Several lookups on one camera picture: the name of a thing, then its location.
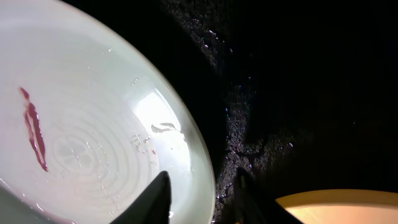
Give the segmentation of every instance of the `water droplet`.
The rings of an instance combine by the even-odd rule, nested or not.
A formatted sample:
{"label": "water droplet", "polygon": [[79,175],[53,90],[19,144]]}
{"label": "water droplet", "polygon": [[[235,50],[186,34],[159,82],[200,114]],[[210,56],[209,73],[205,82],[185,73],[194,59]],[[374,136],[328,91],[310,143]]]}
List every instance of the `water droplet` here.
{"label": "water droplet", "polygon": [[102,187],[102,191],[104,192],[105,196],[108,196],[108,194],[105,191],[104,185],[101,184],[101,187]]}
{"label": "water droplet", "polygon": [[139,139],[139,134],[135,134],[135,135],[131,136],[131,142],[138,141],[138,139]]}
{"label": "water droplet", "polygon": [[134,81],[132,82],[131,86],[134,86],[136,82],[138,81],[138,78],[135,78]]}
{"label": "water droplet", "polygon": [[146,138],[144,139],[144,143],[147,143],[149,140],[150,140],[150,137],[146,137]]}

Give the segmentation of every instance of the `black object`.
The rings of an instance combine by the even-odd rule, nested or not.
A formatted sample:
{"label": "black object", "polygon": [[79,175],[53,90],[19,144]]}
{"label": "black object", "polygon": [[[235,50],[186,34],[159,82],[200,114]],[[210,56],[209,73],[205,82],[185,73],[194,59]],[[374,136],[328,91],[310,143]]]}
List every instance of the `black object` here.
{"label": "black object", "polygon": [[112,224],[167,224],[171,203],[170,177],[162,171]]}
{"label": "black object", "polygon": [[255,181],[238,167],[234,179],[235,214],[240,224],[301,223],[275,200],[258,190]]}

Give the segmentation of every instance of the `white bowl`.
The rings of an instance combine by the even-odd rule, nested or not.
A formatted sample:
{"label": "white bowl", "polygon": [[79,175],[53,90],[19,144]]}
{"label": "white bowl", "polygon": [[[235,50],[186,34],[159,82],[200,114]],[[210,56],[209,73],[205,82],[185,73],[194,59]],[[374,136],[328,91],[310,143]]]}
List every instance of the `white bowl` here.
{"label": "white bowl", "polygon": [[307,224],[397,223],[398,194],[377,190],[314,190],[276,199]]}
{"label": "white bowl", "polygon": [[109,223],[167,170],[170,222],[210,222],[215,181],[198,127],[112,30],[62,2],[1,1],[0,75],[3,220]]}

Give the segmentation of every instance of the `black countertop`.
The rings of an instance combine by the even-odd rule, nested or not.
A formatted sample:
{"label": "black countertop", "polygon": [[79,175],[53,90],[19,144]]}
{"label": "black countertop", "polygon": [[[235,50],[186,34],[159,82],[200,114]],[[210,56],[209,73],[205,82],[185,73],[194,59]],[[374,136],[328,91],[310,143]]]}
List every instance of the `black countertop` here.
{"label": "black countertop", "polygon": [[274,198],[398,192],[393,3],[66,2],[129,41],[182,97],[215,169],[215,222],[234,222],[237,166]]}

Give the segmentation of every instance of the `red smear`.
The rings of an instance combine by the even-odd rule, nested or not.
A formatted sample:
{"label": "red smear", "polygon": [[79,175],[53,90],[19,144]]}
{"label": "red smear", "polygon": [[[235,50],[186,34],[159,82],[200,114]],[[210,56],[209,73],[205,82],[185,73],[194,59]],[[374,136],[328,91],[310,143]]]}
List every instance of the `red smear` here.
{"label": "red smear", "polygon": [[29,142],[32,149],[35,151],[37,161],[42,166],[43,170],[48,172],[47,164],[45,163],[45,146],[43,141],[42,132],[40,130],[39,116],[36,112],[36,107],[30,102],[28,92],[22,87],[19,88],[24,95],[25,100],[28,102],[24,113],[25,124],[29,132]]}

